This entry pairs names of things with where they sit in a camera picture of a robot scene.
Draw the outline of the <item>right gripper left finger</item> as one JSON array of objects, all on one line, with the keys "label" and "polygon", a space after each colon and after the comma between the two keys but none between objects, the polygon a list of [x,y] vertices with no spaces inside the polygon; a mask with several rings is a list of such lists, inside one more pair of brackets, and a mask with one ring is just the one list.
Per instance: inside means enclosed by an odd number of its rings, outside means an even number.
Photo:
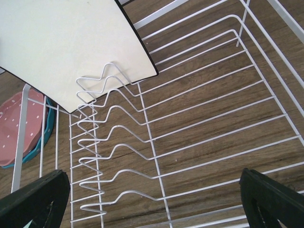
[{"label": "right gripper left finger", "polygon": [[66,172],[54,170],[0,199],[0,226],[23,228],[58,228],[70,194]]}]

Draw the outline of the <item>mint green flower plate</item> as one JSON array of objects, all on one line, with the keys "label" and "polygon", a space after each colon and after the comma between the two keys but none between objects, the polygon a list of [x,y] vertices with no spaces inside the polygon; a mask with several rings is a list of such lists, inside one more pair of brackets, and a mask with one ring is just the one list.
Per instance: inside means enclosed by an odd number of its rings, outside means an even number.
[{"label": "mint green flower plate", "polygon": [[23,228],[29,228],[33,220],[30,220]]}]

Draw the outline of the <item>pink polka dot plate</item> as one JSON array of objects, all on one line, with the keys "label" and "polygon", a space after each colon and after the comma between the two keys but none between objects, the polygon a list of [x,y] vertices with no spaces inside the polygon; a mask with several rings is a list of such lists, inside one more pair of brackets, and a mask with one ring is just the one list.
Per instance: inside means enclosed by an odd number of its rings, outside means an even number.
[{"label": "pink polka dot plate", "polygon": [[[14,165],[19,132],[22,92],[0,106],[0,166]],[[28,101],[23,157],[34,150],[41,138],[43,105]]]}]

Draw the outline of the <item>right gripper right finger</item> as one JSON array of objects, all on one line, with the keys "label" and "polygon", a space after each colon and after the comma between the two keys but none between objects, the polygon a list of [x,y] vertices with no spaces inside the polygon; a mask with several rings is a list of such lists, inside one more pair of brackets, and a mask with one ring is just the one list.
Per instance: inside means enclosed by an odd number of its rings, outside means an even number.
[{"label": "right gripper right finger", "polygon": [[302,228],[304,196],[283,184],[245,168],[240,177],[242,206],[251,228]]}]

